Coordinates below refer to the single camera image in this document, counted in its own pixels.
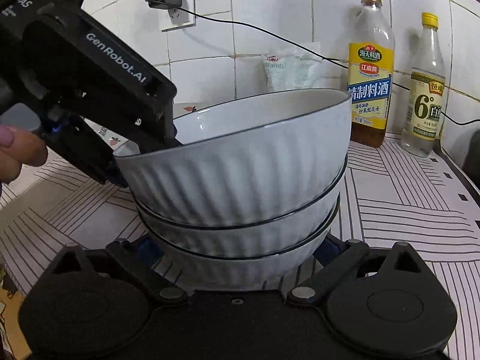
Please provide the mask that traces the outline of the person's left hand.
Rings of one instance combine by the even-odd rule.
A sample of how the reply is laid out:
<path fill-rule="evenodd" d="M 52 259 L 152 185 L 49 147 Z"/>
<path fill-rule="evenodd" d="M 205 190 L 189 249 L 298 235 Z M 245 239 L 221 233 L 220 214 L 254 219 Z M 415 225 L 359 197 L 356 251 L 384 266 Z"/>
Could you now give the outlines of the person's left hand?
<path fill-rule="evenodd" d="M 3 124 L 0 133 L 1 185 L 16 180 L 23 165 L 40 167 L 47 161 L 47 145 L 35 134 Z"/>

